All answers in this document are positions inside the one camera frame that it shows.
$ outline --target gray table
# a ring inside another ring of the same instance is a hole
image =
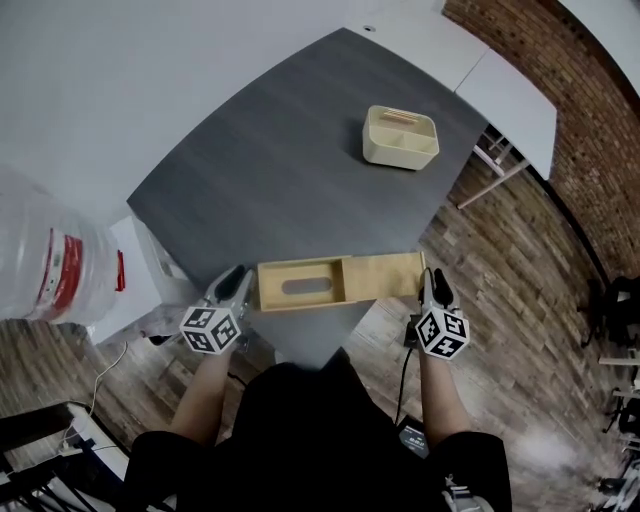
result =
[[[435,121],[440,154],[426,169],[364,161],[362,126],[376,104]],[[203,290],[238,263],[409,251],[485,126],[422,71],[342,29],[211,114],[129,204]],[[285,356],[319,367],[370,306],[253,312],[250,320]]]

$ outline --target brick wall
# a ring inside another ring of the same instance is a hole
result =
[[[556,106],[551,185],[609,277],[640,275],[640,116],[613,61],[556,0],[447,0],[443,13]]]

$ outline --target wooden caddy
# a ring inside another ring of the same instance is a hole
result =
[[[260,263],[259,309],[287,311],[417,297],[425,268],[421,252]]]

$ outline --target wooden floor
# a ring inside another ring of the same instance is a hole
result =
[[[455,203],[491,178],[472,158],[420,240],[427,261],[449,271],[471,322],[473,344],[453,364],[475,426],[499,435],[507,447],[515,510],[578,511],[598,496],[599,476],[617,476],[621,445],[604,435],[603,410],[622,377],[597,358],[609,346],[580,349],[587,325],[576,312],[594,276],[577,239],[526,173],[460,212]],[[379,301],[346,343],[373,399],[395,414],[402,347],[412,301]],[[11,321],[0,323],[0,415],[69,398],[89,401],[94,379],[122,346],[92,348],[81,329]],[[125,445],[170,421],[198,364],[183,345],[131,343],[104,379],[96,414]],[[236,356],[232,371],[249,380],[272,364],[269,346],[254,343]],[[418,362],[407,372],[404,411],[421,416]],[[223,436],[242,386],[229,381]],[[25,467],[51,454],[51,444],[16,450]]]

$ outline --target black shirt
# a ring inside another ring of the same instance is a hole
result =
[[[317,372],[270,368],[244,392],[233,436],[205,448],[169,432],[133,444],[119,511],[146,510],[177,494],[179,511],[245,505],[312,508],[353,503],[448,511],[445,479],[496,512],[511,510],[502,441],[465,432],[423,460],[398,437],[346,355]]]

